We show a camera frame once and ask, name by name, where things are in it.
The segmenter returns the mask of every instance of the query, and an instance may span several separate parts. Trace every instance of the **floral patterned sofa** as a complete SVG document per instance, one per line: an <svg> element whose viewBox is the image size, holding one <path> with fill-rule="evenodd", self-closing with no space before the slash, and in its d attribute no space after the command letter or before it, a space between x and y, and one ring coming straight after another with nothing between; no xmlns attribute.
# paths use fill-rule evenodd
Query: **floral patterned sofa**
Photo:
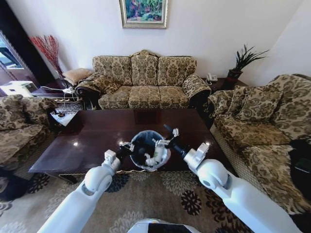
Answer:
<svg viewBox="0 0 311 233"><path fill-rule="evenodd" d="M11 200L25 192L32 174L33 154L54 133L54 122L48 114L57 103L51 99L12 95L0 98L0 200Z"/></svg>
<svg viewBox="0 0 311 233"><path fill-rule="evenodd" d="M94 57L93 67L95 73L75 88L93 109L188 108L210 93L189 56L158 57L143 50L129 57Z"/></svg>
<svg viewBox="0 0 311 233"><path fill-rule="evenodd" d="M268 121L237 119L236 113L229 113L235 90L218 91L208 98L215 108L210 131L241 178L266 193L290 215L310 213L311 203L291 179L288 152L293 148L288 144L294 139L311 138L311 78L280 75L263 88L283 92ZM250 90L252 87L244 87L244 96ZM256 110L249 114L263 112L260 106Z"/></svg>

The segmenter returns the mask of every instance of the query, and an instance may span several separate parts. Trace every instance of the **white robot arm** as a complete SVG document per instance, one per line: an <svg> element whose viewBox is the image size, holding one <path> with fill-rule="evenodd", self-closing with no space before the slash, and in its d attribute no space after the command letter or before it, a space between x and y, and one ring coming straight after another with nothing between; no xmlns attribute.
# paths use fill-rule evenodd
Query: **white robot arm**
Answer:
<svg viewBox="0 0 311 233"><path fill-rule="evenodd" d="M219 161L204 160L209 145L202 143L198 150L194 150L180 143L178 129L172 133L170 140L161 140L161 143L177 151L200 182L222 198L226 207L251 230L256 233L301 232L289 215L265 194L231 174ZM80 232L96 208L98 199L110 186L120 160L132 151L133 146L129 143L122 145L117 154L111 150L106 151L103 164L87 172L78 188L63 200L38 232ZM190 226L186 227L193 233L198 232ZM138 222L129 232L148 232L148 221Z"/></svg>

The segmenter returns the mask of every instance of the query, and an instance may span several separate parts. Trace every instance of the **painting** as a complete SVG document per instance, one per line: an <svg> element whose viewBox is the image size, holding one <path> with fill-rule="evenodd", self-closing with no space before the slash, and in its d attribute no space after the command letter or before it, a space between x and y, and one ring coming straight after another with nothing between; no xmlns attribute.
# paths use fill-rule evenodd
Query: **painting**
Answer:
<svg viewBox="0 0 311 233"><path fill-rule="evenodd" d="M166 28L168 0L119 0L124 28Z"/></svg>

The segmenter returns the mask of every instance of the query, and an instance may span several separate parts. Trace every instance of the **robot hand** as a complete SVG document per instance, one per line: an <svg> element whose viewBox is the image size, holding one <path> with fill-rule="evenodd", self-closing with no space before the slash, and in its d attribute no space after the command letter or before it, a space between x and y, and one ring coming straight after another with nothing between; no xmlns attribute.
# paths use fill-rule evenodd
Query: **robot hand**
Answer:
<svg viewBox="0 0 311 233"><path fill-rule="evenodd" d="M133 151L130 143L123 143L117 153L107 150L101 166L91 168L77 187L57 207L39 233L78 233L96 208L96 203L110 186L112 176L121 161Z"/></svg>

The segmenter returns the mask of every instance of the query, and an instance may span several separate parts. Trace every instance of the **glossy table surface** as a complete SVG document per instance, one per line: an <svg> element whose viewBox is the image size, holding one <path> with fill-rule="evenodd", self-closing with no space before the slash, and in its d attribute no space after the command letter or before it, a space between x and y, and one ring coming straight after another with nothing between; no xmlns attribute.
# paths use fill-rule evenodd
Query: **glossy table surface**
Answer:
<svg viewBox="0 0 311 233"><path fill-rule="evenodd" d="M140 131L154 130L165 138L169 132L163 124L179 128L182 142L195 150L202 142L210 143L207 158L218 159L226 167L231 167L195 109L81 110L44 151L29 172L86 173L104 161L106 150L117 151L120 142L131 141ZM130 171L140 168L127 157L120 170ZM171 151L167 164L158 169L158 171L181 170L188 170L188 166L174 151Z"/></svg>

